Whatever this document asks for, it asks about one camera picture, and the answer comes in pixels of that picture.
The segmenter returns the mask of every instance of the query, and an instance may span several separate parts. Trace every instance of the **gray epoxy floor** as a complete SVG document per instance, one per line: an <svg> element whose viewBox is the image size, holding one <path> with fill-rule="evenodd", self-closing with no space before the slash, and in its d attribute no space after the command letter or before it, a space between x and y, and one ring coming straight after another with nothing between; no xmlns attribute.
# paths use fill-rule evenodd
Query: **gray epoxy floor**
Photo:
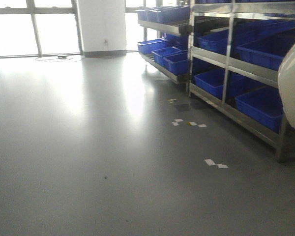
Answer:
<svg viewBox="0 0 295 236"><path fill-rule="evenodd" d="M136 53L0 59L0 236L295 236L273 155Z"/></svg>

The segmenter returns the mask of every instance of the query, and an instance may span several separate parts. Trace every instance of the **stainless steel shelf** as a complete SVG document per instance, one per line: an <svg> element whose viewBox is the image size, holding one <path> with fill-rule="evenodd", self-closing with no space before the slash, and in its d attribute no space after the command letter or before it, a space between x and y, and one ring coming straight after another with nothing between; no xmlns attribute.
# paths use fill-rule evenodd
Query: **stainless steel shelf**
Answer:
<svg viewBox="0 0 295 236"><path fill-rule="evenodd" d="M189 85L190 93L196 95L209 105L213 106L236 123L240 124L247 130L249 130L254 135L258 136L260 139L268 143L274 148L278 148L279 142L279 135L272 130L266 128L262 124L258 123L254 119L246 116L245 114L241 113L234 107L231 107L228 104L222 104L222 101L213 95L209 94L208 92L204 91L203 89L199 88L194 84Z"/></svg>
<svg viewBox="0 0 295 236"><path fill-rule="evenodd" d="M151 29L165 32L165 33L170 33L176 36L187 34L187 28L189 24L188 20L182 21L182 22L176 22L176 23L172 23L168 25L149 22L149 21L140 21L140 20L138 20L138 23L143 27L151 28Z"/></svg>
<svg viewBox="0 0 295 236"><path fill-rule="evenodd" d="M149 21L140 21L138 23L146 28L154 29L160 32L170 33L176 36L187 35L189 20L174 22L169 24L159 24ZM212 28L223 27L228 24L228 20L219 17L199 17L196 22L199 32L206 32Z"/></svg>
<svg viewBox="0 0 295 236"><path fill-rule="evenodd" d="M175 84L183 84L186 83L189 79L189 75L188 74L184 74L184 75L175 75L172 72L170 72L169 70L167 70L166 68L162 67L161 65L157 64L154 60L153 60L153 56L151 54L148 55L144 55L144 54L140 54L141 57L146 60L148 63L150 63L152 66L154 66L156 69L158 69L160 72L162 72L164 75L166 75L168 78L170 78Z"/></svg>
<svg viewBox="0 0 295 236"><path fill-rule="evenodd" d="M234 17L244 19L295 19L295 1L237 2ZM196 16L230 17L232 3L195 4Z"/></svg>
<svg viewBox="0 0 295 236"><path fill-rule="evenodd" d="M226 67L227 57L222 54L214 53L197 47L191 47L192 56L201 60L205 60L211 64ZM266 85L277 88L277 71L265 67L254 65L235 58L229 58L230 71L241 74L248 78L257 80Z"/></svg>

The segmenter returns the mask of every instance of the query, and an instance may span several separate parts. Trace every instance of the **white paper scrap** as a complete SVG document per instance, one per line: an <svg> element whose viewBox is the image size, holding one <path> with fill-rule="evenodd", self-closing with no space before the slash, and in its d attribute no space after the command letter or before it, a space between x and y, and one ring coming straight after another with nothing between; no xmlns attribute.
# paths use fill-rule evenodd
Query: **white paper scrap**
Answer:
<svg viewBox="0 0 295 236"><path fill-rule="evenodd" d="M216 164L214 163L214 161L212 161L212 159L206 159L205 162L207 163L207 165L209 166L215 166Z"/></svg>
<svg viewBox="0 0 295 236"><path fill-rule="evenodd" d="M217 167L220 169L227 169L228 168L227 165L223 165L223 164L218 164Z"/></svg>

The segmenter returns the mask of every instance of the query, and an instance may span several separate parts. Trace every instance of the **white wall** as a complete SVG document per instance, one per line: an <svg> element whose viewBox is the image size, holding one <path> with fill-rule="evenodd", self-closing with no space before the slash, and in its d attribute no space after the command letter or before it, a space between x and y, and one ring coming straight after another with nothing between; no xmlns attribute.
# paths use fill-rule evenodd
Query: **white wall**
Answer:
<svg viewBox="0 0 295 236"><path fill-rule="evenodd" d="M126 50L124 0L78 0L77 3L84 52Z"/></svg>

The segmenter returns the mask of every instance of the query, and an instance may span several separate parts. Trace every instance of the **wall baseboard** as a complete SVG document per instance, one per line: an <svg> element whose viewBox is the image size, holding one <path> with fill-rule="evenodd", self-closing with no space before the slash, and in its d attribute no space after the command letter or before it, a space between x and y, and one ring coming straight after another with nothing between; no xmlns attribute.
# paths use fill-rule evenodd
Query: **wall baseboard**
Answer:
<svg viewBox="0 0 295 236"><path fill-rule="evenodd" d="M127 50L117 50L117 51L98 51L98 52L84 52L83 55L86 58L91 57L108 57L108 56L125 56Z"/></svg>

